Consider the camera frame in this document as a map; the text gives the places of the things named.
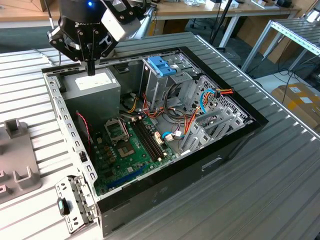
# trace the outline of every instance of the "blue drive bay latch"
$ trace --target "blue drive bay latch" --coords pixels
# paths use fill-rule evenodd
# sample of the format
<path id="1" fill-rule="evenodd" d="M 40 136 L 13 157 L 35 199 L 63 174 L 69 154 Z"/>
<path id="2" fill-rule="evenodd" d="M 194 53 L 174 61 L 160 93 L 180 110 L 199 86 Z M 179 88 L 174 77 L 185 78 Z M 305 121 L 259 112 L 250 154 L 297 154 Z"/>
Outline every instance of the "blue drive bay latch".
<path id="1" fill-rule="evenodd" d="M 161 77 L 176 74 L 177 71 L 168 65 L 168 62 L 163 60 L 160 56 L 151 56 L 148 62 L 160 74 Z"/>

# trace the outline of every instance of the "red cable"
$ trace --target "red cable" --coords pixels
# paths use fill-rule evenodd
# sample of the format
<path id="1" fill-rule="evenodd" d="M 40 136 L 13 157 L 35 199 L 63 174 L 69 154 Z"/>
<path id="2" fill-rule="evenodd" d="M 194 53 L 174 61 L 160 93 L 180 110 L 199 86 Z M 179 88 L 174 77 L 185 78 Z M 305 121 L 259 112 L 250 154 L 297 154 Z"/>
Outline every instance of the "red cable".
<path id="1" fill-rule="evenodd" d="M 86 128 L 86 133 L 88 135 L 88 142 L 89 142 L 89 146 L 91 145 L 90 143 L 90 133 L 89 133 L 89 128 L 88 128 L 88 124 L 87 124 L 87 120 L 84 118 L 84 116 L 82 116 L 80 113 L 76 112 L 75 114 L 77 114 L 80 118 L 82 118 L 82 121 L 85 125 Z"/>

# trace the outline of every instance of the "aluminum table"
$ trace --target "aluminum table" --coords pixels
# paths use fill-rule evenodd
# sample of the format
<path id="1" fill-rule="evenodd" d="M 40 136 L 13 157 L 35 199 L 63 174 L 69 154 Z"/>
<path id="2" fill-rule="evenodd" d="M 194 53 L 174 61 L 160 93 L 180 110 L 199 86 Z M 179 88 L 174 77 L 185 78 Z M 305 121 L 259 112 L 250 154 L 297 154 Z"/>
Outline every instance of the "aluminum table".
<path id="1" fill-rule="evenodd" d="M 275 29 L 278 33 L 269 48 L 265 51 L 264 56 L 267 56 L 274 49 L 282 35 L 304 48 L 302 53 L 289 67 L 289 70 L 292 70 L 298 64 L 307 51 L 320 55 L 320 25 L 311 24 L 304 18 L 270 20 L 245 60 L 241 68 L 242 71 L 245 72 L 248 69 L 271 29 Z"/>
<path id="2" fill-rule="evenodd" d="M 269 120 L 230 162 L 111 234 L 110 240 L 313 240 L 320 231 L 320 137 L 192 33 L 130 40 L 119 56 L 187 46 Z M 41 49 L 54 63 L 58 53 Z M 99 240 L 91 224 L 70 236 L 54 184 L 76 174 L 33 50 L 0 54 L 0 124 L 28 124 L 42 187 L 0 205 L 0 239 Z M 62 63 L 71 63 L 62 56 Z"/>

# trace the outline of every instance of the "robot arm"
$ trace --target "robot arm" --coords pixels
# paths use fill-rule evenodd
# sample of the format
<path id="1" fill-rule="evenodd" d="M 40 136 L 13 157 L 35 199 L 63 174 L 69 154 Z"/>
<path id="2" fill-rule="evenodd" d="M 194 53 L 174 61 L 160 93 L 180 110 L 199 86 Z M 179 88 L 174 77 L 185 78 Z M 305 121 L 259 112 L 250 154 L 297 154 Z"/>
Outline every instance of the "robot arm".
<path id="1" fill-rule="evenodd" d="M 49 43 L 73 61 L 80 61 L 89 76 L 95 62 L 107 57 L 119 41 L 140 28 L 147 10 L 127 0 L 59 0 L 58 27 L 48 32 Z"/>

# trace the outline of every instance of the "workbench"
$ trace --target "workbench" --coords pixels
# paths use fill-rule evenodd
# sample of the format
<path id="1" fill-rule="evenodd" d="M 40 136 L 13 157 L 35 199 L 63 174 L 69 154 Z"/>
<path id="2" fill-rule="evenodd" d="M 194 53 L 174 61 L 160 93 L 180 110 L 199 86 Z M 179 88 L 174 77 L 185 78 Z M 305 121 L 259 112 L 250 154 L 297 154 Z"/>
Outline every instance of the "workbench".
<path id="1" fill-rule="evenodd" d="M 283 7 L 280 9 L 263 9 L 251 3 L 250 0 L 245 0 L 245 3 L 240 4 L 238 8 L 230 8 L 228 10 L 226 17 L 231 17 L 231 20 L 219 47 L 222 48 L 227 45 L 240 17 L 288 15 L 288 19 L 292 19 L 300 10 L 301 9 L 298 7 L 293 7 L 291 9 Z M 55 25 L 57 25 L 60 16 L 58 1 L 55 1 L 50 5 L 50 11 Z M 205 4 L 200 4 L 200 6 L 188 6 L 183 2 L 162 1 L 157 4 L 156 20 L 215 18 L 217 13 L 217 8 L 207 9 Z M 4 6 L 4 9 L 0 9 L 0 29 L 41 26 L 50 26 L 47 12 L 37 12 L 10 6 Z"/>
<path id="2" fill-rule="evenodd" d="M 120 43 L 117 56 L 187 46 L 269 123 L 225 165 L 111 234 L 110 240 L 303 239 L 320 231 L 320 137 L 200 36 L 176 33 Z M 58 63 L 53 48 L 41 49 Z M 0 239 L 70 239 L 55 183 L 77 174 L 33 50 L 0 54 L 0 124 L 28 124 L 42 187 L 0 205 Z M 62 56 L 62 64 L 71 63 Z M 91 224 L 71 239 L 98 240 Z"/>

